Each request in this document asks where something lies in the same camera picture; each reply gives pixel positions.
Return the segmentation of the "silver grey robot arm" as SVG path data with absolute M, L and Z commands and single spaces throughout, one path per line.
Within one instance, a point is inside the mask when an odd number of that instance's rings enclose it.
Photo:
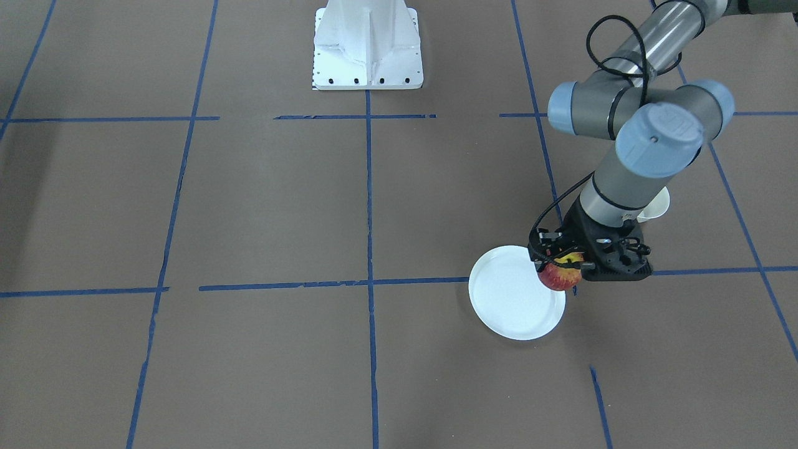
M 570 135 L 612 140 L 555 232 L 534 224 L 528 253 L 542 283 L 562 291 L 587 281 L 639 281 L 653 272 L 638 216 L 718 137 L 735 112 L 730 90 L 696 80 L 671 90 L 651 82 L 722 17 L 796 12 L 795 1 L 664 1 L 584 82 L 550 95 L 548 122 Z

